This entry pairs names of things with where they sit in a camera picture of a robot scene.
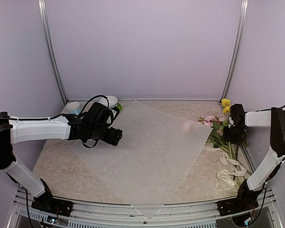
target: white plastic arm segment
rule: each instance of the white plastic arm segment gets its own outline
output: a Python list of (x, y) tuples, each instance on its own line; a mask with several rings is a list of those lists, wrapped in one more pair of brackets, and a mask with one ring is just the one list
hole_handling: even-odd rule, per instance
[(68, 120), (63, 116), (42, 121), (9, 120), (9, 123), (13, 126), (10, 130), (11, 144), (32, 140), (68, 139), (71, 129), (67, 124)]
[(248, 112), (245, 115), (247, 127), (270, 127), (271, 111)]
[(3, 169), (3, 171), (28, 190), (33, 197), (39, 197), (45, 192), (41, 180), (37, 179), (19, 158), (16, 157), (16, 161), (13, 161), (12, 164)]
[(247, 185), (252, 191), (259, 191), (263, 188), (268, 176), (272, 173), (275, 167), (282, 162), (285, 157), (277, 157), (276, 152), (269, 147), (266, 157), (263, 159), (262, 163), (256, 169), (256, 171), (247, 179)]

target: white cup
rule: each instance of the white cup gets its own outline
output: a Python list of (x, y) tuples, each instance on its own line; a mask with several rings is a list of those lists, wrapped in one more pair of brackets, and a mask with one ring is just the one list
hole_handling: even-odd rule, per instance
[[(106, 96), (106, 97), (109, 100), (109, 108), (113, 108), (113, 107), (117, 106), (118, 99), (116, 96)], [(103, 104), (106, 107), (108, 106), (108, 102), (104, 97), (99, 100), (99, 103)]]
[(71, 102), (66, 106), (67, 112), (71, 114), (78, 115), (81, 112), (81, 107), (79, 102)]

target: white bowl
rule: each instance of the white bowl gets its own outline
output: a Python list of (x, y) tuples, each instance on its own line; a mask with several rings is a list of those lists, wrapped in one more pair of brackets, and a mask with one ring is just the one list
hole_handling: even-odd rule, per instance
[[(116, 96), (107, 96), (107, 98), (109, 100), (109, 108), (113, 108), (118, 104), (118, 99)], [(99, 103), (106, 107), (108, 106), (108, 102), (104, 97), (99, 100)]]

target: pink flower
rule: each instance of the pink flower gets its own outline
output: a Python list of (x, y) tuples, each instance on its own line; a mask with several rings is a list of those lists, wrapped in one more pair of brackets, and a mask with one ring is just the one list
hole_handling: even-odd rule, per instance
[(217, 132), (218, 132), (218, 134), (219, 134), (220, 136), (223, 136), (223, 129), (217, 130)]
[(209, 126), (209, 127), (213, 127), (213, 123), (208, 122), (208, 121), (204, 121), (204, 125)]
[(213, 120), (215, 120), (215, 116), (212, 116), (212, 115), (207, 116), (207, 117), (205, 118), (205, 121), (207, 121), (207, 122), (211, 122), (211, 121), (213, 121)]

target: yellow flower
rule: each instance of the yellow flower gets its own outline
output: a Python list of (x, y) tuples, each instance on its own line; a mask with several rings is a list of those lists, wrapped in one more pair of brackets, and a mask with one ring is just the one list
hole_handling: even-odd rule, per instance
[(230, 100), (228, 100), (228, 99), (226, 99), (226, 98), (223, 98), (223, 99), (222, 99), (222, 106), (225, 108), (225, 107), (227, 107), (228, 105), (231, 105)]
[(223, 113), (224, 113), (224, 114), (230, 113), (230, 107), (231, 107), (231, 105), (226, 106), (226, 107), (223, 109)]

